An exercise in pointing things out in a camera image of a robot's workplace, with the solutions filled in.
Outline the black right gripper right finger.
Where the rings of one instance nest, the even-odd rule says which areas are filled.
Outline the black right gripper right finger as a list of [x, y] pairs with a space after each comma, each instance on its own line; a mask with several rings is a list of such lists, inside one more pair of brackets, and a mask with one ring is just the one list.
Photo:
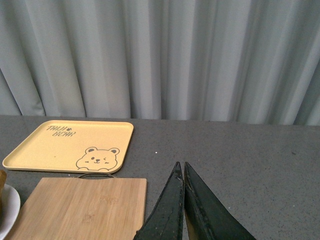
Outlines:
[[193, 167], [184, 165], [184, 210], [191, 240], [254, 240], [224, 207]]

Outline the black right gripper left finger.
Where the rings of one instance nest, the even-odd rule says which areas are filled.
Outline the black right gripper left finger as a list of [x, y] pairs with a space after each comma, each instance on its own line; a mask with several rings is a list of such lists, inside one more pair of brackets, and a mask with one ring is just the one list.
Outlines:
[[181, 240], [183, 238], [185, 183], [176, 162], [150, 214], [135, 240]]

